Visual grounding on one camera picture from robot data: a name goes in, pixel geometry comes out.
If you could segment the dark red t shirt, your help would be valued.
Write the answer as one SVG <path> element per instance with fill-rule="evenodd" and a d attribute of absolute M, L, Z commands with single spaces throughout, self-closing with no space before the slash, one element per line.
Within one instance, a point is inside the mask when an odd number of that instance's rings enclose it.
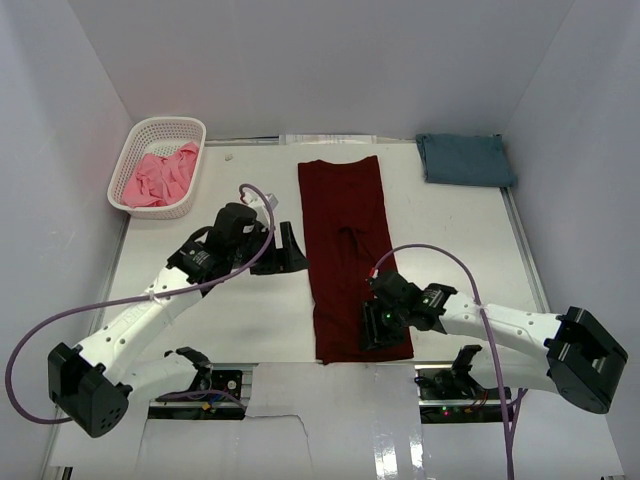
<path fill-rule="evenodd" d="M 362 304 L 373 298 L 367 278 L 392 249 L 378 157 L 300 163 L 298 183 L 316 359 L 324 364 L 411 359 L 410 337 L 393 347 L 361 348 Z"/>

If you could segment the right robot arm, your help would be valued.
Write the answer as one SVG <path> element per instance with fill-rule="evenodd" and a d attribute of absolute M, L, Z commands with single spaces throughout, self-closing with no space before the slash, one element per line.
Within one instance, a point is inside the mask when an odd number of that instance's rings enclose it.
<path fill-rule="evenodd" d="M 451 286 L 420 288 L 394 271 L 377 274 L 368 285 L 373 297 L 363 304 L 363 349 L 395 347 L 411 329 L 493 342 L 459 352 L 451 374 L 459 396 L 472 399 L 503 385 L 556 393 L 590 413 L 609 412 L 628 354 L 589 311 L 481 307 Z"/>

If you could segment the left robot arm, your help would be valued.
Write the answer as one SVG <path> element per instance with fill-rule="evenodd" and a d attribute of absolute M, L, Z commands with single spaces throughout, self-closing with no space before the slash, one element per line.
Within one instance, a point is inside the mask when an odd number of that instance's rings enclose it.
<path fill-rule="evenodd" d="M 307 269 L 290 222 L 280 223 L 278 230 L 281 239 L 276 241 L 261 202 L 227 204 L 213 225 L 193 232 L 168 258 L 142 301 L 76 346 L 61 343 L 49 353 L 51 400 L 86 434 L 99 438 L 134 401 L 210 396 L 213 365 L 191 347 L 170 350 L 155 362 L 136 360 L 183 312 L 241 267 L 252 275 Z"/>

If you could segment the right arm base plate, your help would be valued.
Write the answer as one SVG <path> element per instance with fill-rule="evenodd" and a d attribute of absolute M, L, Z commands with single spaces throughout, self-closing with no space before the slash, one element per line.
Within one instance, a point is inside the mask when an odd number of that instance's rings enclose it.
<path fill-rule="evenodd" d="M 448 365 L 419 366 L 414 383 L 423 425 L 502 422 L 498 388 L 485 389 Z"/>

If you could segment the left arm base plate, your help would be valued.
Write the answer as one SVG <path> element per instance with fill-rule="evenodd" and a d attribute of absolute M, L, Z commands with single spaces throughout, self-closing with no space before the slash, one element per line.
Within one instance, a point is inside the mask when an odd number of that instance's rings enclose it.
<path fill-rule="evenodd" d="M 186 394 L 150 403 L 150 420 L 240 421 L 251 395 L 253 367 L 219 365 Z"/>

